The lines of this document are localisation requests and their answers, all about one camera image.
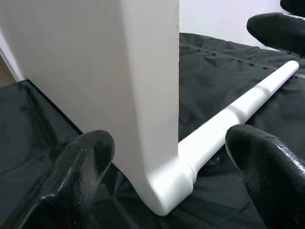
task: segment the black tarp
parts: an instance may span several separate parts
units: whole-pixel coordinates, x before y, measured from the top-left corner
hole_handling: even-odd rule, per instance
[[[300,69],[247,122],[305,150],[305,61],[281,52],[180,34],[179,140],[289,60]],[[0,225],[33,181],[80,132],[29,82],[0,90]],[[225,148],[199,171],[193,193],[153,214],[111,166],[87,228],[263,228]]]

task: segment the white wall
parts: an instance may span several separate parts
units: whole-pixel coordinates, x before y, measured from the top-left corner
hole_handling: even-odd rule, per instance
[[[284,12],[280,0],[180,0],[180,32],[265,47],[247,31],[250,17]]]

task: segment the white plastic part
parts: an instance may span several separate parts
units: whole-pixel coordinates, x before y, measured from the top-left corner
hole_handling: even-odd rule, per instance
[[[202,166],[224,145],[227,130],[245,123],[299,68],[289,61],[236,99],[178,144],[178,155],[156,170],[142,175],[124,171],[145,204],[167,215],[193,190]]]

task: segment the white rod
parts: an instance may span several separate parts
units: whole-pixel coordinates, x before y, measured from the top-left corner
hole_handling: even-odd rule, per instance
[[[178,144],[179,158],[190,166],[194,176],[224,145],[227,130],[244,124],[298,68],[298,62],[287,62]]]

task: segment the white panel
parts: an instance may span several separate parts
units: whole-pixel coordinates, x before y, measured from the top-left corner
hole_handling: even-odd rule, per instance
[[[0,1],[22,74],[82,131],[111,133],[141,197],[146,175],[177,156],[178,11],[178,0]]]

